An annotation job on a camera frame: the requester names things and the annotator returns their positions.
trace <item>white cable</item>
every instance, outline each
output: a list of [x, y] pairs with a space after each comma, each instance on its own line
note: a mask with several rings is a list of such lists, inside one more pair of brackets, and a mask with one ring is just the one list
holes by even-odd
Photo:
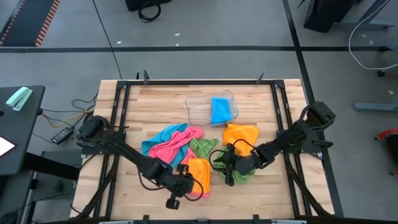
[[375, 15], [381, 8], [383, 8], [387, 3], [389, 3], [390, 0], [386, 1], [384, 4], [382, 4], [378, 9], [376, 9], [370, 16], [368, 16], [366, 19], [362, 20], [358, 25], [356, 25], [356, 27], [354, 28], [353, 32], [351, 33], [351, 35], [349, 36], [349, 40], [348, 40], [348, 50], [349, 53], [351, 54], [351, 56], [353, 56], [353, 58], [355, 59], [356, 62], [359, 63], [360, 66], [362, 66], [363, 68], [365, 68], [366, 70], [385, 70], [385, 69], [389, 69], [395, 66], [398, 66], [398, 63], [395, 65], [391, 65], [385, 68], [368, 68], [366, 66], [364, 66], [361, 62], [359, 62], [359, 60], [354, 56], [354, 54], [351, 51], [351, 38], [353, 37], [353, 34], [355, 33], [355, 30], [362, 25], [362, 23], [364, 23], [366, 20], [368, 20], [370, 17], [372, 17], [373, 15]]

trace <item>plastic bin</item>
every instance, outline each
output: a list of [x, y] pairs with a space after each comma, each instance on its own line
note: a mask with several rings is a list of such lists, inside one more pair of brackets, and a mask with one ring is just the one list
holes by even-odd
[[[212, 123], [212, 113], [217, 113], [217, 111], [212, 111], [211, 104], [214, 98], [226, 99], [228, 101], [231, 119], [222, 122]], [[189, 123], [192, 126], [202, 128], [214, 128], [225, 125], [226, 123], [231, 122], [233, 119], [235, 119], [239, 114], [234, 95], [229, 90], [224, 90], [220, 93], [205, 96], [189, 96], [187, 97], [187, 99], [185, 99], [185, 106], [187, 107], [188, 111]]]

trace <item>green cloth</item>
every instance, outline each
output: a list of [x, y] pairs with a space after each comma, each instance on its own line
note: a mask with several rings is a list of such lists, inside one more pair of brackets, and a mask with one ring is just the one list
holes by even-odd
[[189, 148], [192, 149], [193, 153], [195, 153], [198, 158], [208, 159], [211, 150], [213, 150], [218, 143], [218, 139], [207, 140], [194, 138], [189, 142]]
[[[223, 152], [220, 152], [217, 155], [216, 159], [220, 158], [222, 155], [223, 155]], [[215, 168], [219, 168], [219, 169], [225, 168], [225, 165], [222, 162], [214, 162], [213, 165], [214, 165]], [[237, 183], [239, 183], [239, 184], [247, 184], [248, 181], [249, 181], [250, 176], [254, 175], [254, 173], [255, 173], [254, 169], [252, 171], [250, 171], [250, 173], [248, 173], [246, 175], [241, 175], [237, 170], [232, 171], [232, 175], [233, 175], [235, 181]], [[220, 172], [220, 177], [222, 179], [224, 179], [225, 175]]]

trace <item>yellow cable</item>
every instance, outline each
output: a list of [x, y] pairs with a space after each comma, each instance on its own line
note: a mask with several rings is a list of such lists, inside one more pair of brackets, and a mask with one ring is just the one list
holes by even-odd
[[47, 117], [45, 114], [41, 114], [41, 115], [49, 122], [49, 124], [51, 125], [51, 127], [53, 127], [53, 128], [61, 128], [62, 126], [65, 125], [65, 123], [69, 122], [70, 120], [75, 119], [75, 118], [79, 117], [80, 115], [84, 115], [84, 114], [90, 113], [90, 112], [92, 112], [92, 111], [94, 111], [94, 110], [88, 110], [88, 111], [84, 111], [84, 112], [78, 113], [78, 114], [72, 116], [71, 118], [67, 119], [66, 121], [64, 121], [64, 123], [59, 124], [59, 125], [54, 125], [54, 124], [51, 122], [50, 118]]

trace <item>black power strip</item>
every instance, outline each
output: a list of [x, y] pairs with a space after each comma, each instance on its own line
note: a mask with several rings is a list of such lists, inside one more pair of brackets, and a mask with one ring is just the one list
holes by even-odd
[[66, 127], [58, 134], [56, 134], [52, 139], [51, 142], [55, 144], [61, 144], [64, 140], [69, 138], [73, 134], [73, 129]]

